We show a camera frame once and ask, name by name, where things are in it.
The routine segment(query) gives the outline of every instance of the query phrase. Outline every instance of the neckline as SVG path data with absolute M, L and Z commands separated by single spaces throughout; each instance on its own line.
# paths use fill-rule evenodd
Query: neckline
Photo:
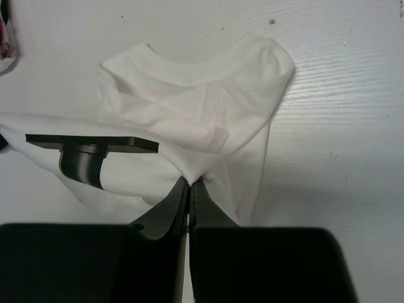
M 136 66 L 147 75 L 167 83 L 197 86 L 228 78 L 245 64 L 251 44 L 264 37 L 247 33 L 221 54 L 196 63 L 167 60 L 156 53 L 150 44 L 136 45 L 131 49 Z

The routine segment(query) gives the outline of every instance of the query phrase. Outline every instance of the tabletop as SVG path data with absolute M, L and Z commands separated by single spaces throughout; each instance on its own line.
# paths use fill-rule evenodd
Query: tabletop
M 0 77 L 2 112 L 94 120 L 98 63 L 138 43 L 196 62 L 247 32 L 277 40 L 296 70 L 271 122 L 252 224 L 329 229 L 361 302 L 402 301 L 402 2 L 11 0 L 11 7 L 19 59 Z M 113 221 L 12 151 L 0 157 L 0 185 L 2 223 Z

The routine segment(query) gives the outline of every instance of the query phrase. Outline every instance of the white wooden surface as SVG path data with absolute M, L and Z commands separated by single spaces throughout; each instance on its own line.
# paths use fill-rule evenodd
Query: white wooden surface
M 330 229 L 361 302 L 402 302 L 398 0 L 11 2 L 20 60 L 0 77 L 0 111 L 94 119 L 97 63 L 140 42 L 167 59 L 194 62 L 248 31 L 277 39 L 296 72 L 273 118 L 252 222 Z M 13 152 L 0 157 L 0 188 L 0 222 L 107 220 Z

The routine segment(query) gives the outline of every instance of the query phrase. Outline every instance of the white table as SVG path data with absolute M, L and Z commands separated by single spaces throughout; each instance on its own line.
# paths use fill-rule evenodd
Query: white table
M 0 111 L 94 119 L 97 63 L 140 42 L 194 62 L 248 31 L 279 41 L 296 72 L 272 121 L 253 223 L 330 229 L 361 302 L 402 302 L 399 1 L 11 2 L 20 59 L 0 77 Z M 0 157 L 0 188 L 0 222 L 105 221 L 14 152 Z

